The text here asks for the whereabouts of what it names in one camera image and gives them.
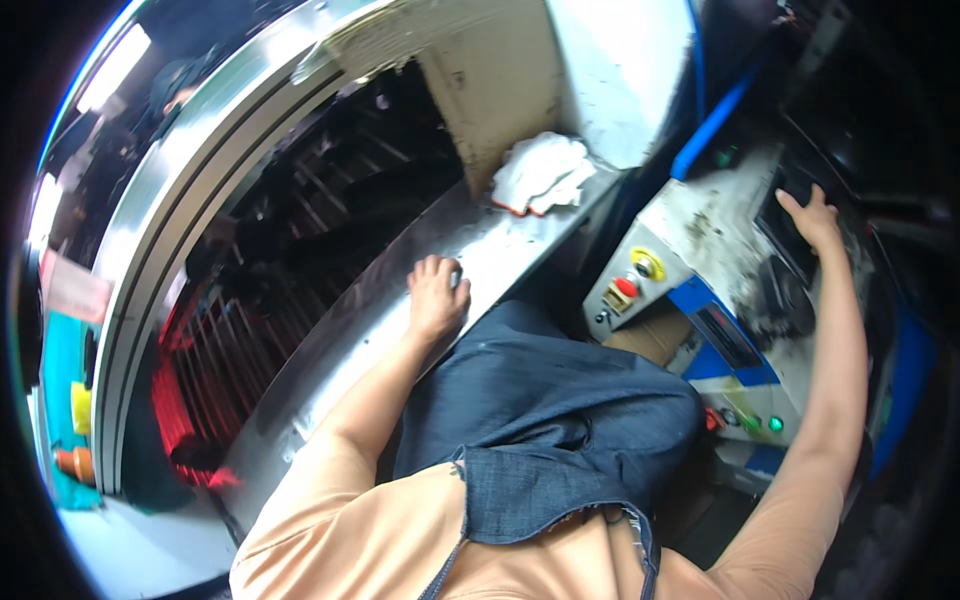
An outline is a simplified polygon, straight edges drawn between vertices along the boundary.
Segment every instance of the peach t-shirt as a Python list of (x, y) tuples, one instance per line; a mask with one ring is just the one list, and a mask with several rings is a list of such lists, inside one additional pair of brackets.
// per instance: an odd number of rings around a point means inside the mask
[[(311, 440), (237, 552), (233, 597), (420, 597), (460, 539), (466, 486), (450, 463), (376, 487), (373, 478), (351, 444)], [(808, 597), (843, 503), (839, 489), (800, 493), (814, 482), (822, 485), (814, 469), (775, 481), (707, 572), (664, 548), (655, 598)], [(619, 517), (573, 514), (512, 545), (468, 540), (440, 597), (639, 598), (642, 547)]]

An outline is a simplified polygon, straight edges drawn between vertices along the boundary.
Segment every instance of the orange object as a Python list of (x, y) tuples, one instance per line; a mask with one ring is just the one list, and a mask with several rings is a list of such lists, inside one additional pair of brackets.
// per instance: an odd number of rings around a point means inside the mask
[(96, 485), (93, 477), (93, 457), (90, 448), (77, 446), (73, 451), (57, 450), (57, 468), (82, 484)]
[(636, 284), (630, 281), (628, 278), (618, 277), (613, 280), (613, 283), (616, 284), (616, 289), (620, 290), (620, 292), (627, 298), (636, 298)]
[(723, 417), (716, 410), (707, 408), (707, 431), (726, 428), (727, 423), (723, 420)]

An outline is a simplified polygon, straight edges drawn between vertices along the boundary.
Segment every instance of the person's left hand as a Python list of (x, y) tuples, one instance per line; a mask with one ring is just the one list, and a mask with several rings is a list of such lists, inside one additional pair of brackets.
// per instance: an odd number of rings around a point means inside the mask
[(430, 254), (414, 265), (407, 276), (410, 288), (409, 332), (424, 341), (435, 344), (447, 332), (463, 323), (464, 309), (470, 300), (470, 280), (463, 279), (455, 288), (450, 278), (460, 270), (453, 258)]

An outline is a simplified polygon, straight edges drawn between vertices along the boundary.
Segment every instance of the teal fabric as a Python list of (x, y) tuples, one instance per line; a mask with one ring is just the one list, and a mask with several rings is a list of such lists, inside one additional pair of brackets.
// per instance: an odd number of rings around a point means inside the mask
[[(87, 446), (86, 437), (73, 432), (70, 415), (70, 384), (84, 380), (84, 335), (86, 325), (51, 312), (43, 343), (43, 393), (47, 410), (47, 435), (51, 455), (56, 448), (72, 450)], [(53, 468), (54, 504), (68, 510), (89, 510), (103, 505), (100, 494)]]

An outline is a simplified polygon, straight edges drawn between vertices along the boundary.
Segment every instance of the beige panel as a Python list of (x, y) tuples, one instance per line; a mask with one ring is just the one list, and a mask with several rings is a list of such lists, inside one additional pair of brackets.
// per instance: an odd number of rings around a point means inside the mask
[(556, 127), (561, 67), (543, 0), (395, 0), (324, 47), (354, 79), (416, 58), (474, 195), (503, 153)]

